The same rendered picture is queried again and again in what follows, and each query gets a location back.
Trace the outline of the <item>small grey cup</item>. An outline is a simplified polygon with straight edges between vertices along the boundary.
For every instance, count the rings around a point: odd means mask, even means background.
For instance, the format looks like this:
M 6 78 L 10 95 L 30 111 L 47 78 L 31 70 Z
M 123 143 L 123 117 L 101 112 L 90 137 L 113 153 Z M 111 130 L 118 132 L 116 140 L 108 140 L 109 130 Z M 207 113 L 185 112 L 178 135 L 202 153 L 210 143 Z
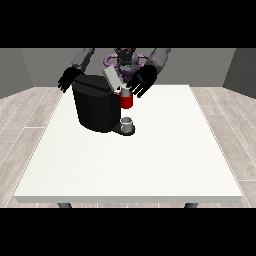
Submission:
M 133 129 L 133 121 L 130 117 L 123 117 L 120 120 L 121 123 L 121 131 L 124 133 L 129 133 Z

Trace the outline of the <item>red pod holder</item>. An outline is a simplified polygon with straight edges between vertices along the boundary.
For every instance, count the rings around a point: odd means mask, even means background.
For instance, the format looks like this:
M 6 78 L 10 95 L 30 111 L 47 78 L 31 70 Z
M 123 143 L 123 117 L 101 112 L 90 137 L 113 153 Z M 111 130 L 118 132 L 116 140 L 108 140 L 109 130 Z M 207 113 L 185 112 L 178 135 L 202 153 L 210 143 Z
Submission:
M 130 95 L 130 96 L 119 95 L 119 99 L 120 99 L 121 108 L 129 109 L 133 106 L 133 95 Z

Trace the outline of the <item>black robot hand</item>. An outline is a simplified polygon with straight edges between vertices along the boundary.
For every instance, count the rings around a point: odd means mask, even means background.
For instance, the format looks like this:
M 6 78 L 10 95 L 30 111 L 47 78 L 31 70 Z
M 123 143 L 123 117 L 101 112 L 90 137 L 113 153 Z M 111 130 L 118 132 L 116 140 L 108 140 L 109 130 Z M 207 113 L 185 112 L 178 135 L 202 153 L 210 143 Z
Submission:
M 152 65 L 141 67 L 127 83 L 130 92 L 141 98 L 157 79 L 157 69 Z
M 67 68 L 62 77 L 58 80 L 58 88 L 65 93 L 67 89 L 73 84 L 75 78 L 82 74 L 80 69 L 69 67 Z

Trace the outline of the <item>pale grey machine lid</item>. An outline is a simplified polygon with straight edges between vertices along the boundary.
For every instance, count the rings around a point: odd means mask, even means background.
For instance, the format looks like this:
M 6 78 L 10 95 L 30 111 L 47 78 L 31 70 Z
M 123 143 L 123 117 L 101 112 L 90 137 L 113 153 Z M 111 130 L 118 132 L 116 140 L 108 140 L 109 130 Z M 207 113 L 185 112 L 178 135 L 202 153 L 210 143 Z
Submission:
M 112 91 L 116 91 L 122 85 L 122 82 L 113 66 L 105 68 L 103 70 L 103 75 L 106 78 Z

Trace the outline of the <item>black coffee machine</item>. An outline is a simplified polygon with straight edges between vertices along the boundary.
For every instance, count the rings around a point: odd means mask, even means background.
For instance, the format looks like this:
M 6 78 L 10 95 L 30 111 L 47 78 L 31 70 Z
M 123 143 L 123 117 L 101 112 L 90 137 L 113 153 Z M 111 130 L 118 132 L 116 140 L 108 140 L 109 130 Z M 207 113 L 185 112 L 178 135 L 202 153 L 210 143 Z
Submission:
M 133 123 L 125 126 L 121 122 L 121 95 L 111 90 L 104 76 L 78 75 L 72 91 L 82 126 L 94 132 L 116 132 L 123 136 L 135 133 Z

